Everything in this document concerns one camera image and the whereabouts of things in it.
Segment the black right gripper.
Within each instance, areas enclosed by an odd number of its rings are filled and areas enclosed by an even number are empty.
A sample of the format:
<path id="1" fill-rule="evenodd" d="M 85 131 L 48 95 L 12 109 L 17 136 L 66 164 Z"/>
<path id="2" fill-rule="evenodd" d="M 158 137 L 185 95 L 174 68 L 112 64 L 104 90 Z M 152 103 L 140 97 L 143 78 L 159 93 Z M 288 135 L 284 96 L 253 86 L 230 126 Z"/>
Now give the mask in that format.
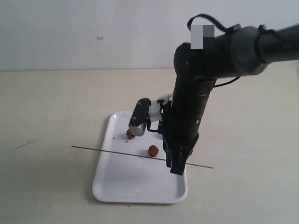
<path id="1" fill-rule="evenodd" d="M 176 79 L 173 93 L 157 100 L 162 116 L 163 150 L 172 174 L 183 175 L 198 139 L 198 129 L 216 80 Z"/>

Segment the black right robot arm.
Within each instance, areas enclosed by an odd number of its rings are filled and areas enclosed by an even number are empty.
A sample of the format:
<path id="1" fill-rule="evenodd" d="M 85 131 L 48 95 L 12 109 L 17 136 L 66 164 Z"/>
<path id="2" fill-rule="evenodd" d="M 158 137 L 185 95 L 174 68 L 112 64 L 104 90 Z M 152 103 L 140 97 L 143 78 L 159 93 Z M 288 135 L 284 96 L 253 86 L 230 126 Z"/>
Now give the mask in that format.
<path id="1" fill-rule="evenodd" d="M 174 54 L 176 82 L 163 114 L 163 148 L 170 172 L 182 175 L 199 138 L 210 92 L 220 78 L 258 75 L 274 62 L 299 58 L 299 27 L 232 28 L 208 40 L 204 49 L 179 45 Z"/>

